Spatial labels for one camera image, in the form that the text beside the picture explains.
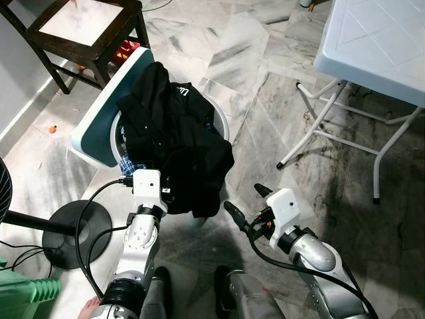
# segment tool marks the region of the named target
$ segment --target wooden stool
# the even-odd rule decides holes
[[[65,94],[69,89],[58,70],[103,89],[110,80],[107,65],[124,40],[149,48],[137,0],[57,0],[28,29],[7,8],[10,1],[1,1],[1,13],[30,44]],[[134,29],[137,38],[129,36]],[[52,63],[43,50],[89,68],[96,80]]]

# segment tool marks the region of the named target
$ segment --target plaid shirt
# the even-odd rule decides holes
[[[121,158],[120,169],[122,175],[132,176],[137,169],[145,168],[146,166],[143,164],[134,164],[132,161],[130,161],[127,154],[124,154],[124,156]]]

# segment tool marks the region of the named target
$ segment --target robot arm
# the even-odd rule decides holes
[[[124,235],[117,269],[91,318],[139,318],[159,248],[159,222],[167,214],[160,177],[154,169],[139,169],[133,175],[133,195],[140,205]]]
[[[344,271],[343,263],[338,252],[326,243],[322,243],[309,229],[299,228],[299,208],[291,189],[266,191],[267,208],[263,209],[256,218],[262,227],[253,235],[258,238],[263,235],[269,239],[274,250],[282,250],[289,255],[296,266],[316,270],[348,284],[355,289],[353,281]],[[226,202],[224,208],[232,215],[241,231],[248,234],[249,224],[233,204]],[[311,274],[300,273],[314,299],[315,307],[321,319],[367,319],[363,303],[347,289]]]

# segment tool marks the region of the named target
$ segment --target clothes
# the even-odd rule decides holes
[[[143,164],[133,163],[128,158],[128,154],[124,154],[120,161],[121,174],[125,176],[133,176],[133,173],[137,169],[145,169],[146,166]]]
[[[170,83],[167,70],[155,62],[136,79],[131,94],[118,101],[118,108],[130,160],[151,162],[161,171],[163,185],[167,181],[171,188],[169,213],[215,215],[218,192],[234,160],[230,143],[203,127],[212,126],[214,107],[191,83]]]

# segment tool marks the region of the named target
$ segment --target red object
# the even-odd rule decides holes
[[[113,55],[112,62],[122,65],[138,47],[140,47],[139,43],[125,40]]]

